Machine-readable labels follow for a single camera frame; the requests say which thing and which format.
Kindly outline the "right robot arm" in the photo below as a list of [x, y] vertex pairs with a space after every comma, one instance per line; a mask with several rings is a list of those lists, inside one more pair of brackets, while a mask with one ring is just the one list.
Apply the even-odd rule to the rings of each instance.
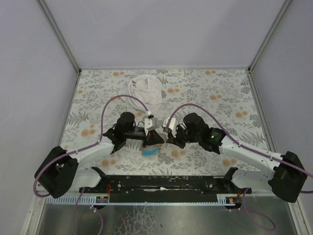
[[167, 143], [184, 148], [188, 143], [198, 143], [204, 150], [238, 159], [256, 168], [255, 171], [230, 169], [225, 178], [238, 188], [271, 191], [278, 198], [294, 203], [307, 179], [299, 157], [266, 151], [241, 142], [221, 128], [209, 127], [196, 113], [190, 113], [178, 124], [174, 117], [163, 121]]

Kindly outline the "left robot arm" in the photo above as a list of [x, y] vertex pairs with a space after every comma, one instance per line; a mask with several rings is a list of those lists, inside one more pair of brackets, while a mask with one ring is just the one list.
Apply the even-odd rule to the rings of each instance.
[[149, 115], [143, 123], [142, 127], [137, 126], [134, 115], [123, 112], [116, 124], [101, 134], [96, 143], [71, 152], [60, 146], [54, 147], [34, 175], [35, 195], [41, 197], [37, 185], [41, 185], [53, 198], [63, 196], [70, 189], [96, 187], [101, 181], [101, 173], [93, 168], [80, 170], [80, 167], [119, 151], [127, 140], [141, 141], [142, 148], [163, 144], [164, 139], [156, 131], [157, 119]]

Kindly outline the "blue key tag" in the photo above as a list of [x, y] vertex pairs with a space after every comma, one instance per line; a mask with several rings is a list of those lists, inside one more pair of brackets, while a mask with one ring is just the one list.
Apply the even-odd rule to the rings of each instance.
[[142, 150], [142, 156], [149, 157], [157, 154], [159, 152], [158, 147], [153, 147], [152, 149], [143, 149]]

